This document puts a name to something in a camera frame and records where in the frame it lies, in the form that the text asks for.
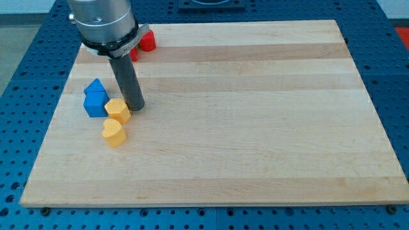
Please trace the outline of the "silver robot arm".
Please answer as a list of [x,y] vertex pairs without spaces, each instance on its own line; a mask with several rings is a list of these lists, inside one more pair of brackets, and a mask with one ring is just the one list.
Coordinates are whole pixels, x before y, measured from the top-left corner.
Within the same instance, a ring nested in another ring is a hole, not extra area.
[[98,56],[125,56],[150,31],[137,23],[129,0],[68,0],[68,5],[83,44]]

